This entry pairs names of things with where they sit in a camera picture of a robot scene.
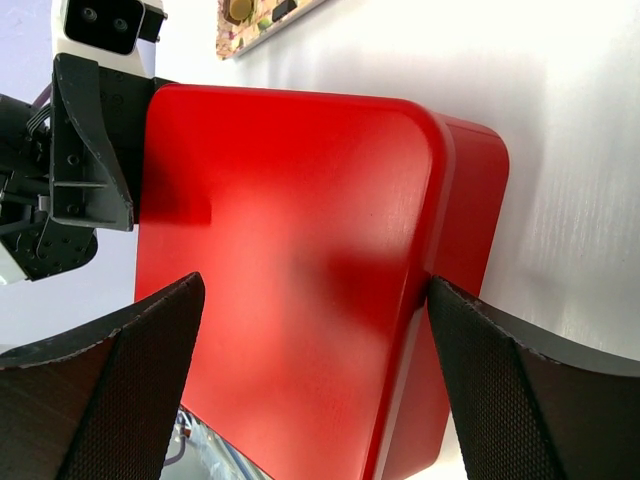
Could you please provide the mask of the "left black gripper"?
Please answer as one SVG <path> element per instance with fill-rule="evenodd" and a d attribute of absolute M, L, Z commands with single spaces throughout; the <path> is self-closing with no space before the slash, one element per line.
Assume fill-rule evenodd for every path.
<path fill-rule="evenodd" d="M 48 104 L 1 97 L 3 283 L 86 265 L 98 248 L 90 228 L 133 229 L 134 204 L 107 134 L 99 81 L 97 62 L 55 57 L 52 143 Z"/>

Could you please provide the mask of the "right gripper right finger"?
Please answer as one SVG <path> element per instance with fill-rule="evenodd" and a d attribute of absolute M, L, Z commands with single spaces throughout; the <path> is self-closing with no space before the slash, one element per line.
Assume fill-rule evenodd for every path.
<path fill-rule="evenodd" d="M 426 306 L 468 478 L 638 478 L 638 361 L 442 277 L 431 279 Z"/>

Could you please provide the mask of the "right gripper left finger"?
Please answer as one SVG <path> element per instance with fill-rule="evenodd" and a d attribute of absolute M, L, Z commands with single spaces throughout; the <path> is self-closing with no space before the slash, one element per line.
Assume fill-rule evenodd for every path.
<path fill-rule="evenodd" d="M 201 323 L 193 272 L 1 355 L 4 479 L 157 479 Z"/>

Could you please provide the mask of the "red tin lid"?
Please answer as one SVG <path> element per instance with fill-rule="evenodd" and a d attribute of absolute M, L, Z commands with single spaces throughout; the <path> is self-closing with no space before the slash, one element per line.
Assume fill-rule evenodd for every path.
<path fill-rule="evenodd" d="M 443 122 L 406 100 L 154 95 L 136 293 L 200 273 L 183 405 L 271 477 L 375 477 L 450 154 Z"/>

